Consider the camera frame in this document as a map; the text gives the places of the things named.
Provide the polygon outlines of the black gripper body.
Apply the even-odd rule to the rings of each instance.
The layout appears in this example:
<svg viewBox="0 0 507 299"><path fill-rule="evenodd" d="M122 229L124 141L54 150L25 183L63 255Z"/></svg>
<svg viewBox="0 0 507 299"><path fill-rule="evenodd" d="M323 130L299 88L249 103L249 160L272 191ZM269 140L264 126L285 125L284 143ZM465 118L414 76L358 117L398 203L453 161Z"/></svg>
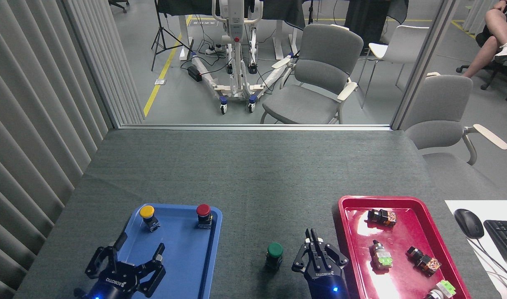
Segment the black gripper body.
<svg viewBox="0 0 507 299"><path fill-rule="evenodd" d="M139 278L132 267L103 270L87 299L130 299L138 285Z"/></svg>
<svg viewBox="0 0 507 299"><path fill-rule="evenodd" d="M344 267L316 271L309 265L305 271L309 292L313 299L348 299L349 292L344 280Z"/></svg>

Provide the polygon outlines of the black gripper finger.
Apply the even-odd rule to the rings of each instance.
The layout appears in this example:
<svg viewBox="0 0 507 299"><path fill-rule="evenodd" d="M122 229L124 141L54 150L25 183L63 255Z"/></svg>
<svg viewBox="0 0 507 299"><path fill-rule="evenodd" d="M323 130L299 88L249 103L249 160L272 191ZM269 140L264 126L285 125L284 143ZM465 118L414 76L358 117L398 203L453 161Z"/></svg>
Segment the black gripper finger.
<svg viewBox="0 0 507 299"><path fill-rule="evenodd" d="M164 250L164 244L160 243L151 260L136 266L135 291L144 294L147 298L153 296L155 290L166 275L166 269L162 265L162 254ZM145 282L141 282L141 279L145 278L151 272L153 273L152 277Z"/></svg>
<svg viewBox="0 0 507 299"><path fill-rule="evenodd" d="M315 269L342 269L349 263L349 258L330 243L324 242L312 229L312 256Z"/></svg>
<svg viewBox="0 0 507 299"><path fill-rule="evenodd" d="M85 270L85 274L90 279L97 279L99 277L99 270L106 258L108 258L108 263L104 270L108 269L114 273L117 271L117 264L119 263L117 259L117 252L122 248L124 242L128 238L127 236L128 235L126 233L121 233L114 245L106 247L100 246L96 249Z"/></svg>
<svg viewBox="0 0 507 299"><path fill-rule="evenodd" d="M292 271L313 275L319 270L318 236L314 228L305 230L305 243L299 249L292 263Z"/></svg>

